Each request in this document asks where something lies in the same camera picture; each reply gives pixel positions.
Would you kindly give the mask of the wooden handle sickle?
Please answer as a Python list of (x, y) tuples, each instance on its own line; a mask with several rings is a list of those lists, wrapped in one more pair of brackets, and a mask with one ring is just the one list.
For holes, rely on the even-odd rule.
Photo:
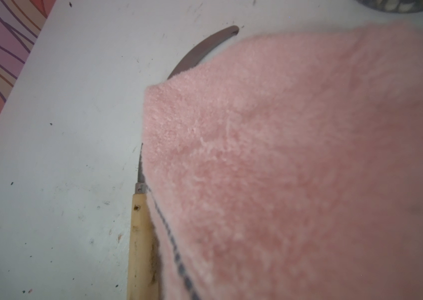
[[(168, 78), (194, 68), (217, 46), (238, 35), (236, 25), (226, 27), (194, 46), (175, 66)], [(128, 255), (128, 300), (160, 299), (159, 243), (147, 204), (147, 184), (139, 157), (138, 176), (132, 198), (130, 246)]]

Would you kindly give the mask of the pink terry rag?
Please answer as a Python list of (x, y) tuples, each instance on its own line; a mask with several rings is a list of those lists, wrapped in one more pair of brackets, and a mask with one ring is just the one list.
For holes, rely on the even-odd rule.
[(423, 300), (423, 30), (244, 39), (145, 92), (166, 300)]

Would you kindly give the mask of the cup of coloured pencils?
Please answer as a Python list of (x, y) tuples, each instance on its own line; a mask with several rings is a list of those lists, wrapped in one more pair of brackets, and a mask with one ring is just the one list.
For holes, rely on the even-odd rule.
[(356, 2), (383, 13), (412, 14), (423, 12), (423, 0), (356, 0)]

